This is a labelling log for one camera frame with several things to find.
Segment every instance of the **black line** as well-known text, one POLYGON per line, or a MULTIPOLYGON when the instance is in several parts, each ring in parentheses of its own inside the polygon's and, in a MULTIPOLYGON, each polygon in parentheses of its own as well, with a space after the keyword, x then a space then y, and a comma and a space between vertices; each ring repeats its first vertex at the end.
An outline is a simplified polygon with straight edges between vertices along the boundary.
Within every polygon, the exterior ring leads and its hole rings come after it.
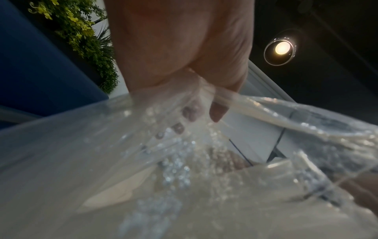
POLYGON ((244 157, 244 159, 253 167, 253 164, 247 159, 246 156, 244 156, 244 154, 237 148, 237 146, 231 141, 231 139, 228 139, 232 145, 239 151, 239 153, 244 157))

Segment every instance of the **foliage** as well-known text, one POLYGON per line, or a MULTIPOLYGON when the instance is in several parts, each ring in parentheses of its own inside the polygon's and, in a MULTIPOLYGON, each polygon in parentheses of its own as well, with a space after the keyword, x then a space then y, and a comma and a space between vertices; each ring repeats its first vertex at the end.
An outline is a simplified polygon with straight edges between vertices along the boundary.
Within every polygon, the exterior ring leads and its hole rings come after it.
POLYGON ((92 13, 104 19, 104 11, 95 4, 95 0, 40 0, 30 2, 30 6, 29 12, 42 14, 58 23, 56 33, 96 68, 104 79, 100 88, 110 93, 118 84, 118 75, 108 28, 101 29, 98 36, 92 29, 92 13))

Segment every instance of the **transparent plastic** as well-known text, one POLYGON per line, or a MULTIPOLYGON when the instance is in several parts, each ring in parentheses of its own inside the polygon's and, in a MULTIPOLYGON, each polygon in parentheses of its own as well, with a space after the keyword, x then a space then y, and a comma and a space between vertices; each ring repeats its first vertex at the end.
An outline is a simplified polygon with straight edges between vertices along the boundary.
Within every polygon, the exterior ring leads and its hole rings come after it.
POLYGON ((378 236, 376 197, 339 187, 375 176, 377 126, 176 78, 2 131, 0 238, 378 236), (285 157, 267 163, 240 117, 281 130, 285 157))

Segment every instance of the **ceiling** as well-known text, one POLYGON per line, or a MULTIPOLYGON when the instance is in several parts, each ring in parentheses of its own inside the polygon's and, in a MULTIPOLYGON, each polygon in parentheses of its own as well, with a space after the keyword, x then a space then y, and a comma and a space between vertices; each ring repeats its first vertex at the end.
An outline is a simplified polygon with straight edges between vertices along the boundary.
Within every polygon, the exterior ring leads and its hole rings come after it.
POLYGON ((250 60, 295 101, 378 124, 377 7, 373 0, 256 0, 250 60), (287 29, 301 35, 297 55, 271 66, 263 50, 287 29))

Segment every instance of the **crumpled plastic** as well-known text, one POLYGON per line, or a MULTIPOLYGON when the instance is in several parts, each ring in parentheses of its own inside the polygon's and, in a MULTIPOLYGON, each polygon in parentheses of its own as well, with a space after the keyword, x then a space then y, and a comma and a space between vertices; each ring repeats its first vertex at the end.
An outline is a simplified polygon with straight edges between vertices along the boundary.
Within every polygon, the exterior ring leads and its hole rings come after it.
POLYGON ((2 131, 0 238, 378 236, 339 187, 377 166, 377 126, 178 78, 2 131), (234 115, 285 129, 285 158, 266 163, 234 115))

